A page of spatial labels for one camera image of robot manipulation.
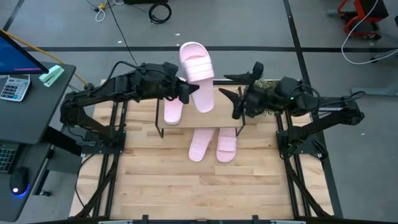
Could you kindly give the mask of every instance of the yellow cable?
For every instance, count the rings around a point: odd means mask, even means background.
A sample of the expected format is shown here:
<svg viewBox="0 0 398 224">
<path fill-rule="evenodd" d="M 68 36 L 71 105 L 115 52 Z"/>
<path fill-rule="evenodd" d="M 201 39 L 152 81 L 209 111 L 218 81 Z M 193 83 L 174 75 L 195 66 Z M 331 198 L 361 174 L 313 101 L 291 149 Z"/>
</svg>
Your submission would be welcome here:
<svg viewBox="0 0 398 224">
<path fill-rule="evenodd" d="M 42 49 L 40 49 L 40 48 L 37 48 L 37 47 L 33 46 L 32 44 L 27 43 L 27 42 L 21 40 L 20 38 L 18 38 L 18 37 L 16 37 L 16 36 L 14 36 L 14 35 L 12 35 L 12 34 L 6 32 L 6 31 L 4 31 L 4 30 L 1 30 L 1 31 L 3 31 L 5 34 L 7 34 L 9 37 L 13 38 L 14 40 L 16 40 L 16 41 L 18 41 L 18 42 L 21 42 L 21 43 L 23 43 L 24 45 L 26 45 L 26 46 L 28 46 L 28 47 L 34 49 L 34 50 L 37 50 L 38 52 L 42 52 L 43 54 L 49 56 L 50 58 L 56 60 L 57 62 L 59 62 L 59 63 L 61 63 L 61 64 L 65 64 L 65 63 L 64 63 L 63 61 L 61 61 L 60 59 L 58 59 L 57 57 L 55 57 L 55 56 L 53 56 L 53 55 L 50 55 L 49 53 L 45 52 L 44 50 L 42 50 Z M 76 72 L 75 72 L 75 76 L 76 76 L 82 83 L 84 83 L 85 85 L 87 85 L 87 83 L 86 83 Z"/>
</svg>

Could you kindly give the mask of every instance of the red chair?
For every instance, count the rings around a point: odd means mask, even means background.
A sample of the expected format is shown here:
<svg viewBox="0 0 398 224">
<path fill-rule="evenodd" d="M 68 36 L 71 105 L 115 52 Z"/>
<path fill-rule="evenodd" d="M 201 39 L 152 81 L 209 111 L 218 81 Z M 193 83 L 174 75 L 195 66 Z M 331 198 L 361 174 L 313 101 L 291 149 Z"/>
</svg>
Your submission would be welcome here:
<svg viewBox="0 0 398 224">
<path fill-rule="evenodd" d="M 338 8 L 338 14 L 341 18 L 346 21 L 344 27 L 344 32 L 349 34 L 352 28 L 363 20 L 367 14 L 371 11 L 376 0 L 355 0 L 354 5 L 356 11 L 344 12 L 341 9 L 348 2 L 348 0 L 343 0 L 340 7 Z M 389 16 L 386 6 L 383 0 L 377 2 L 376 7 L 373 9 L 372 13 L 352 32 L 351 35 L 365 36 L 369 39 L 378 40 L 381 36 L 378 34 L 380 31 L 379 26 L 376 22 L 379 22 Z"/>
</svg>

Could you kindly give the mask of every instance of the blue light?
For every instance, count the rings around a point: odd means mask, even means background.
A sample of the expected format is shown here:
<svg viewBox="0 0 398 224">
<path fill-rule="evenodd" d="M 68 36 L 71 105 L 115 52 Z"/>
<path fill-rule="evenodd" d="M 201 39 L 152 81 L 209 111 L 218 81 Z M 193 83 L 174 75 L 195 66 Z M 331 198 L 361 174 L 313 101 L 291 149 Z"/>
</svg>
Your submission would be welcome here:
<svg viewBox="0 0 398 224">
<path fill-rule="evenodd" d="M 26 193 L 28 192 L 28 190 L 29 190 L 29 184 L 27 185 L 27 188 L 26 188 L 25 192 L 20 194 L 20 195 L 15 195 L 15 198 L 24 198 Z"/>
</svg>

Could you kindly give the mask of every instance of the white cable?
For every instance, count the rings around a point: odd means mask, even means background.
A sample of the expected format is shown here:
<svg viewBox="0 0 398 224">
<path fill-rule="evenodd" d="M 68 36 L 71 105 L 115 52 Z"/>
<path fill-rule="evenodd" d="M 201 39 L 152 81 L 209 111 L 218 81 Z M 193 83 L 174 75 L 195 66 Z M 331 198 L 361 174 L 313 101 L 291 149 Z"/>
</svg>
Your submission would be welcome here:
<svg viewBox="0 0 398 224">
<path fill-rule="evenodd" d="M 102 9 L 98 9 L 98 10 L 99 11 L 98 11 L 97 15 L 95 16 L 95 21 L 102 22 L 105 19 L 106 14 L 105 14 L 104 10 L 102 10 Z M 101 14 L 101 12 L 104 14 L 104 17 L 102 17 L 102 19 L 98 20 L 98 16 Z"/>
<path fill-rule="evenodd" d="M 357 24 L 354 26 L 354 28 L 353 28 L 353 29 L 351 30 L 351 32 L 348 34 L 348 36 L 347 36 L 346 40 L 344 41 L 343 45 L 341 46 L 341 53 L 343 53 L 344 58 L 345 58 L 349 63 L 352 63 L 352 64 L 354 64 L 354 65 L 365 65 L 365 64 L 367 64 L 367 63 L 377 62 L 378 60 L 382 60 L 382 59 L 388 58 L 388 57 L 390 57 L 391 55 L 394 55 L 394 54 L 396 54 L 396 53 L 398 52 L 398 49 L 397 49 L 396 51 L 394 51 L 393 53 L 391 53 L 391 54 L 389 54 L 389 55 L 386 55 L 386 56 L 384 56 L 384 57 L 377 58 L 377 59 L 374 59 L 374 60 L 370 60 L 370 61 L 368 61 L 368 62 L 352 62 L 352 61 L 350 61 L 350 60 L 347 58 L 347 56 L 346 56 L 345 53 L 344 53 L 344 46 L 346 45 L 347 40 L 349 39 L 349 37 L 351 36 L 351 34 L 352 34 L 353 31 L 355 30 L 355 28 L 356 28 L 357 26 L 359 26 L 360 23 L 362 23 L 366 18 L 368 18 L 368 16 L 373 12 L 373 10 L 374 10 L 374 8 L 376 7 L 376 5 L 378 4 L 378 2 L 379 2 L 379 0 L 376 0 L 376 3 L 374 3 L 373 8 L 369 11 L 369 13 L 365 16 L 365 18 L 363 18 L 359 23 L 357 23 Z"/>
<path fill-rule="evenodd" d="M 117 0 L 113 0 L 113 3 L 115 3 L 115 4 L 124 4 L 124 2 L 117 3 L 116 1 L 117 1 Z"/>
</svg>

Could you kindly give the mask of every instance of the wooden board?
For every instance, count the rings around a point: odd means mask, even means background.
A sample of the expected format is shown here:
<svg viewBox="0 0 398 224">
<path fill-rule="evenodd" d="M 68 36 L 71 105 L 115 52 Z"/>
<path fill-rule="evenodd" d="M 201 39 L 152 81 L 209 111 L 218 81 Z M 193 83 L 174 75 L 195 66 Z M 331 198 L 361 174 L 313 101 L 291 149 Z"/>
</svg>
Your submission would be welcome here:
<svg viewBox="0 0 398 224">
<path fill-rule="evenodd" d="M 181 120 L 176 125 L 166 124 L 164 121 L 164 100 L 159 103 L 159 128 L 235 128 L 243 125 L 242 119 L 233 119 L 232 102 L 218 91 L 219 86 L 214 86 L 214 108 L 201 113 L 195 107 L 192 97 L 190 103 L 183 106 Z M 238 93 L 238 87 L 230 88 L 231 91 Z"/>
<path fill-rule="evenodd" d="M 108 124 L 112 105 L 96 105 L 94 119 Z M 165 129 L 164 138 L 160 138 L 154 126 L 155 107 L 155 100 L 129 102 L 126 149 L 119 160 L 111 218 L 141 219 L 144 214 L 161 220 L 249 220 L 252 215 L 260 219 L 293 218 L 284 163 L 275 138 L 275 117 L 246 120 L 238 137 L 237 155 L 231 162 L 216 160 L 215 133 L 205 158 L 196 163 L 188 158 L 193 129 Z M 293 118 L 300 126 L 309 121 L 308 116 Z M 332 214 L 320 161 L 309 155 L 300 158 L 308 190 Z M 95 155 L 81 169 L 77 189 L 85 203 L 96 190 L 101 161 L 102 155 Z M 296 194 L 303 211 L 298 190 Z M 75 196 L 70 215 L 80 210 Z"/>
</svg>

